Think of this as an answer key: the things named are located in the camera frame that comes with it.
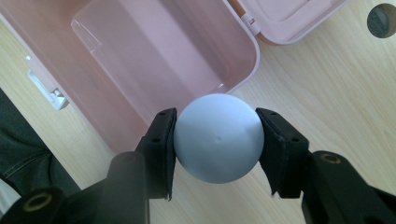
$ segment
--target wood grain surface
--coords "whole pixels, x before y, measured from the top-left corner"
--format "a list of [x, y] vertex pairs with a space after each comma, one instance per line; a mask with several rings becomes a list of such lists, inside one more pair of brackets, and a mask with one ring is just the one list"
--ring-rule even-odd
[[[396, 194], [396, 36], [376, 38], [366, 25], [381, 3], [351, 0], [291, 46], [260, 43], [257, 74], [233, 94], [280, 113], [311, 151], [343, 155], [370, 185]], [[52, 109], [4, 24], [0, 36], [0, 87], [82, 188], [105, 177], [112, 152], [73, 106]], [[301, 200], [270, 192], [259, 165], [231, 184], [212, 185], [177, 164], [174, 199], [150, 202], [151, 223], [304, 223]]]

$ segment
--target pink plastic container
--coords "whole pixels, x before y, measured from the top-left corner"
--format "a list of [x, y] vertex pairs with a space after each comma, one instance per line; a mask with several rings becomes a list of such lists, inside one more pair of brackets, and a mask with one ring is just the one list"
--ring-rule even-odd
[[260, 57], [254, 35], [295, 42], [345, 2], [0, 0], [0, 12], [47, 91], [125, 151], [159, 111], [247, 81]]

